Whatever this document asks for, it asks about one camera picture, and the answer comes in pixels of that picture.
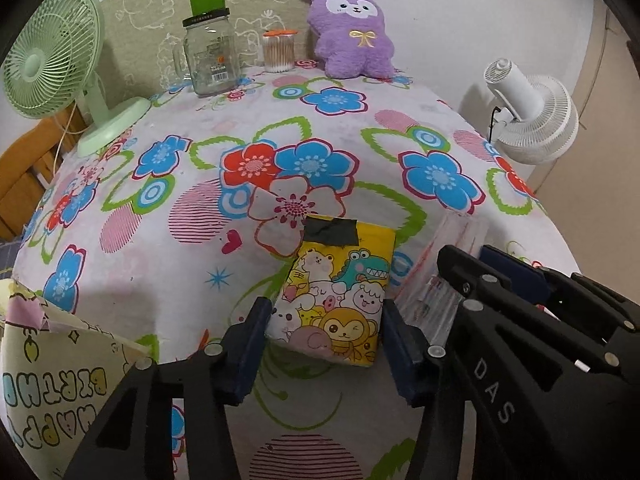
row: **blue star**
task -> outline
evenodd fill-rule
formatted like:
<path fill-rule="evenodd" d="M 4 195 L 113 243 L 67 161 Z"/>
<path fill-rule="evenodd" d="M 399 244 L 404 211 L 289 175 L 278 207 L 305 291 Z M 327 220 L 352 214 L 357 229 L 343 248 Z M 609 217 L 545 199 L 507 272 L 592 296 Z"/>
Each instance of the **blue star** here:
<path fill-rule="evenodd" d="M 212 274 L 211 272 L 207 271 L 207 274 L 210 276 L 210 278 L 205 282 L 205 283 L 210 283 L 211 284 L 211 288 L 215 287 L 216 285 L 218 286 L 218 290 L 221 289 L 221 286 L 224 285 L 228 285 L 228 282 L 226 281 L 226 279 L 229 276 L 232 276 L 233 274 L 230 272 L 229 274 L 226 274 L 226 267 L 222 270 L 218 270 L 218 268 L 216 267 L 216 272 L 215 274 Z"/>

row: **white clip fan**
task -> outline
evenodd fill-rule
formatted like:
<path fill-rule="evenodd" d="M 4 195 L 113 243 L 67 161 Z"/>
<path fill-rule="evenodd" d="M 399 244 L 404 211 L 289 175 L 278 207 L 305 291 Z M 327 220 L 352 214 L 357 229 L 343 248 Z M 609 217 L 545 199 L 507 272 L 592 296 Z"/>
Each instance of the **white clip fan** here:
<path fill-rule="evenodd" d="M 55 115 L 85 95 L 94 124 L 78 142 L 79 156 L 109 144 L 151 106 L 134 97 L 107 108 L 95 73 L 103 42 L 98 0 L 44 0 L 2 64 L 9 102 L 30 119 Z"/>
<path fill-rule="evenodd" d="M 509 59 L 491 63 L 484 81 L 504 105 L 494 118 L 494 134 L 507 156 L 535 165 L 569 149 L 578 133 L 578 111 L 561 82 L 546 75 L 526 77 Z"/>

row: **fan grille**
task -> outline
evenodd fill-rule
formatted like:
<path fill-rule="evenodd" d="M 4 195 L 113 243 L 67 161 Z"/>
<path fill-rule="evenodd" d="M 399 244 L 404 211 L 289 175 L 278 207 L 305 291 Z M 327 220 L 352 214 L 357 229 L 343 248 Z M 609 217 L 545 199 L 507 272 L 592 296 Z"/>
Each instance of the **fan grille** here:
<path fill-rule="evenodd" d="M 562 155 L 578 132 L 578 112 L 567 89 L 550 76 L 530 76 L 542 95 L 542 113 L 530 122 L 512 122 L 500 131 L 505 153 L 523 164 L 542 164 Z"/>
<path fill-rule="evenodd" d="M 65 108 L 95 68 L 102 35 L 97 0 L 44 0 L 2 65 L 7 98 L 39 119 Z"/>
<path fill-rule="evenodd" d="M 498 59 L 489 65 L 484 71 L 484 81 L 488 84 L 497 84 L 511 72 L 513 63 L 508 59 Z"/>

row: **fan base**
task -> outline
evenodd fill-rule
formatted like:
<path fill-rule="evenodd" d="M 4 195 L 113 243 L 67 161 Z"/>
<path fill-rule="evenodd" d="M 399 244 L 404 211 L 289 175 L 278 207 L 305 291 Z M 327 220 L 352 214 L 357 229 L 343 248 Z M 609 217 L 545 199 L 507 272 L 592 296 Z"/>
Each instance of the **fan base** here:
<path fill-rule="evenodd" d="M 121 102 L 111 110 L 111 119 L 100 126 L 95 123 L 82 134 L 78 141 L 78 156 L 89 156 L 117 139 L 127 128 L 133 126 L 151 108 L 151 102 L 142 97 L 133 97 Z"/>

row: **black tape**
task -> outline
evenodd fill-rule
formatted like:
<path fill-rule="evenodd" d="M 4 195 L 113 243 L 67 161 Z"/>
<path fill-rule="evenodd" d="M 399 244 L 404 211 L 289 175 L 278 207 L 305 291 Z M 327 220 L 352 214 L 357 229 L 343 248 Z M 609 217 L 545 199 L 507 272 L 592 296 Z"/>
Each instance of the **black tape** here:
<path fill-rule="evenodd" d="M 316 242 L 328 246 L 357 246 L 358 229 L 356 221 L 347 218 L 325 220 L 323 218 L 307 217 L 302 239 L 305 242 Z"/>

